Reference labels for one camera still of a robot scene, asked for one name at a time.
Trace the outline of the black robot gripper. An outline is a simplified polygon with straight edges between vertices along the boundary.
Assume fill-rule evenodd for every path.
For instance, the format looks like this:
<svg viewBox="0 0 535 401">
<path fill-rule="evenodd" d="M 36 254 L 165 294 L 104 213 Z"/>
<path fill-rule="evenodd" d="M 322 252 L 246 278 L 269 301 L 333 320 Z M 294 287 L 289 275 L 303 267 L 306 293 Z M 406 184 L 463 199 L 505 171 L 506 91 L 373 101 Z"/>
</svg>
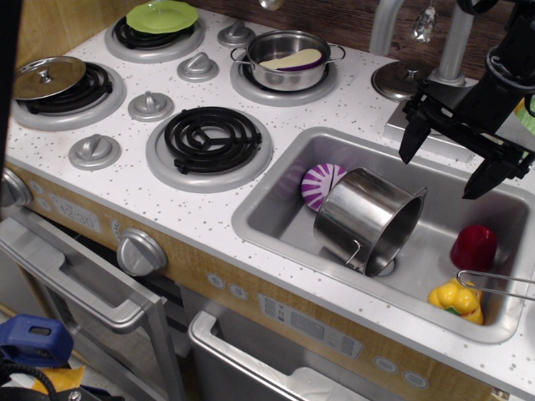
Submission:
<svg viewBox="0 0 535 401">
<path fill-rule="evenodd" d="M 464 199 L 477 199 L 505 179 L 522 178 L 534 161 L 534 141 L 525 134 L 499 135 L 513 110 L 523 100 L 529 114 L 534 87 L 484 78 L 471 87 L 453 87 L 428 79 L 403 108 L 408 125 L 399 156 L 409 164 L 434 129 L 476 152 L 484 161 L 464 188 Z"/>
</svg>

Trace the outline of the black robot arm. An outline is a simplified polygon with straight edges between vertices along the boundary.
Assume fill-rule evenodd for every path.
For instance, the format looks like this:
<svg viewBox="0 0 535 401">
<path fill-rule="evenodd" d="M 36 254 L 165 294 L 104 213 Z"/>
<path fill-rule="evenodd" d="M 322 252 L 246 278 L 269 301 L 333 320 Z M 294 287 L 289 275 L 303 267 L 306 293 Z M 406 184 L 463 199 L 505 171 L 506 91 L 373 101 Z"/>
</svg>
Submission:
<svg viewBox="0 0 535 401">
<path fill-rule="evenodd" d="M 477 153 L 483 159 L 467 181 L 464 198 L 475 200 L 505 179 L 523 178 L 534 161 L 534 137 L 525 127 L 502 125 L 524 103 L 533 114 L 534 3 L 517 1 L 502 42 L 486 56 L 486 72 L 470 88 L 428 79 L 417 83 L 403 111 L 408 125 L 399 155 L 409 163 L 432 130 Z"/>
</svg>

